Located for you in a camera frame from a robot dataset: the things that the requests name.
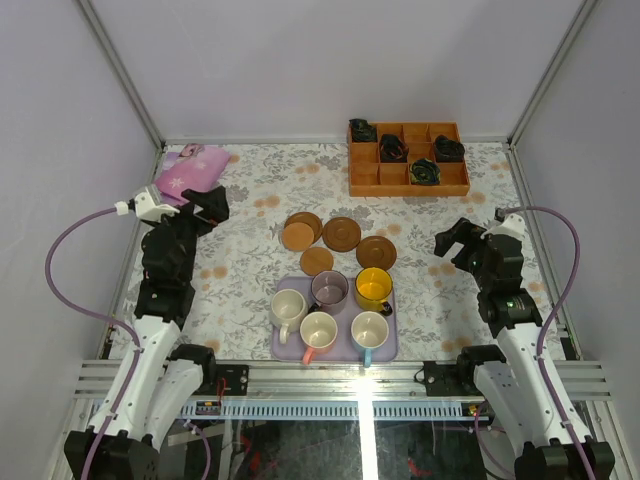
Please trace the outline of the light wooden coaster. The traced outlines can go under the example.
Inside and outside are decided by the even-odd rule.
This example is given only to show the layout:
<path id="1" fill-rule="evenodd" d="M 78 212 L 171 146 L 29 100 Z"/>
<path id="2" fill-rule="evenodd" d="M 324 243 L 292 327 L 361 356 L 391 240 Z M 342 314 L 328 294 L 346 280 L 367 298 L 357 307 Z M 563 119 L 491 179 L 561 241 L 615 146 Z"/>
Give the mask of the light wooden coaster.
<path id="1" fill-rule="evenodd" d="M 290 251 L 300 252 L 314 243 L 314 230 L 306 223 L 295 222 L 287 225 L 282 232 L 282 243 Z"/>
<path id="2" fill-rule="evenodd" d="M 323 271 L 333 269 L 334 257 L 324 247 L 311 247 L 300 257 L 300 268 L 309 276 L 315 276 Z"/>

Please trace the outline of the dark grooved wooden coaster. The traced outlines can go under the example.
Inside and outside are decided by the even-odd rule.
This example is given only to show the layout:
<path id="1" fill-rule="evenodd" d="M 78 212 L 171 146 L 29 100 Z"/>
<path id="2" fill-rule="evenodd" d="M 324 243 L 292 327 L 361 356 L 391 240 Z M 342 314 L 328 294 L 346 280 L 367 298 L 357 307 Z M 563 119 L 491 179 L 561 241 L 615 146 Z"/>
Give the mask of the dark grooved wooden coaster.
<path id="1" fill-rule="evenodd" d="M 353 219 L 335 217 L 325 224 L 322 238 L 327 248 L 336 252 L 348 252 L 360 243 L 361 228 Z"/>
<path id="2" fill-rule="evenodd" d="M 362 268 L 376 267 L 389 270 L 396 262 L 397 250 L 388 238 L 369 236 L 358 244 L 356 258 Z"/>

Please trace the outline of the yellow mug black rim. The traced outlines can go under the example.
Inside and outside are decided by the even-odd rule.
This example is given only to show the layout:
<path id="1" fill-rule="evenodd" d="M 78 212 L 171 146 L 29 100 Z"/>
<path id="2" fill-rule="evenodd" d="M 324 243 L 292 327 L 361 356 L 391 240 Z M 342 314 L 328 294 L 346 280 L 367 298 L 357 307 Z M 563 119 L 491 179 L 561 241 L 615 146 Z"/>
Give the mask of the yellow mug black rim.
<path id="1" fill-rule="evenodd" d="M 365 311 L 378 312 L 390 316 L 393 307 L 389 297 L 393 293 L 391 275 L 381 268 L 369 267 L 361 270 L 355 279 L 355 298 Z"/>

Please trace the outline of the light wooden coaster front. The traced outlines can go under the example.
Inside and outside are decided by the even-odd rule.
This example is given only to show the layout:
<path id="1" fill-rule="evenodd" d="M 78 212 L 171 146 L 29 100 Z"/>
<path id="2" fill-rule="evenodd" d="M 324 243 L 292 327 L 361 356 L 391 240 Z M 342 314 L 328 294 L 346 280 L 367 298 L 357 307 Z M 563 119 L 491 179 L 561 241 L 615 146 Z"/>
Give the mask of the light wooden coaster front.
<path id="1" fill-rule="evenodd" d="M 324 247 L 311 247 L 300 257 L 300 268 L 309 276 L 315 276 L 323 271 L 333 269 L 334 257 Z"/>

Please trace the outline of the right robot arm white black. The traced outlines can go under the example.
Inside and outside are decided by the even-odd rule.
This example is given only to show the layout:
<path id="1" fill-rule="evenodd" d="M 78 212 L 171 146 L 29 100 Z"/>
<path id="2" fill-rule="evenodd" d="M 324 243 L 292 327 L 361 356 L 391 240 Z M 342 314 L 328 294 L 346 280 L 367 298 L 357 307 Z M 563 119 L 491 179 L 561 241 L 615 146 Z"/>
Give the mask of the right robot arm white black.
<path id="1" fill-rule="evenodd" d="M 555 364 L 547 357 L 544 324 L 523 287 L 524 221 L 506 216 L 485 229 L 466 218 L 436 234 L 435 255 L 461 244 L 453 265 L 479 288 L 478 310 L 493 343 L 465 347 L 456 382 L 481 393 L 510 440 L 518 479 L 607 479 L 615 456 L 576 412 Z"/>

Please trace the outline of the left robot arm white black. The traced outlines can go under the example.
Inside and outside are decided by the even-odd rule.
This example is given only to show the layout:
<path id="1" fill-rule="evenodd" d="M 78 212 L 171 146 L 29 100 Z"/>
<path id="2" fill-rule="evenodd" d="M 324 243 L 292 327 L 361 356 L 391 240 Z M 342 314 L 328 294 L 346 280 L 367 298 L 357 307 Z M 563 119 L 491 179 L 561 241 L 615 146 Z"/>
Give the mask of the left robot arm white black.
<path id="1" fill-rule="evenodd" d="M 82 431 L 72 431 L 64 454 L 76 479 L 155 479 L 167 433 L 192 394 L 219 381 L 214 351 L 181 344 L 190 312 L 198 239 L 229 217 L 226 190 L 187 189 L 186 204 L 168 205 L 150 185 L 113 212 L 135 213 L 149 231 L 141 241 L 143 280 L 124 324 L 128 350 L 100 408 Z"/>

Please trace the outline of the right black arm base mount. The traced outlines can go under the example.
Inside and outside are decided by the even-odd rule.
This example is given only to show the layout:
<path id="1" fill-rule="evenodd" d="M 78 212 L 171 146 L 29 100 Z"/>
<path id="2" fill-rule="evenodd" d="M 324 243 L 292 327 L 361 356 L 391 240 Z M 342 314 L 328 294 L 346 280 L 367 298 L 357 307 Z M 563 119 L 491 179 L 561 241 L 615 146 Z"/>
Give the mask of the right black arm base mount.
<path id="1" fill-rule="evenodd" d="M 421 385 L 427 397 L 460 397 L 468 392 L 455 363 L 423 361 L 413 381 Z"/>

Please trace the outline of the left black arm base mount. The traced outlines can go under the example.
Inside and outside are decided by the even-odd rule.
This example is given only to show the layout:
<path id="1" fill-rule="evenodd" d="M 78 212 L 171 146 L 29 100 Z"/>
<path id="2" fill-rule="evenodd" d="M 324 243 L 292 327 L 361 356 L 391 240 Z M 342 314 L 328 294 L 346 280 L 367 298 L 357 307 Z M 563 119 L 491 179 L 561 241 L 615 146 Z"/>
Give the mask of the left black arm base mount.
<path id="1" fill-rule="evenodd" d="M 217 395 L 219 398 L 247 395 L 250 367 L 244 364 L 222 364 L 217 367 Z"/>

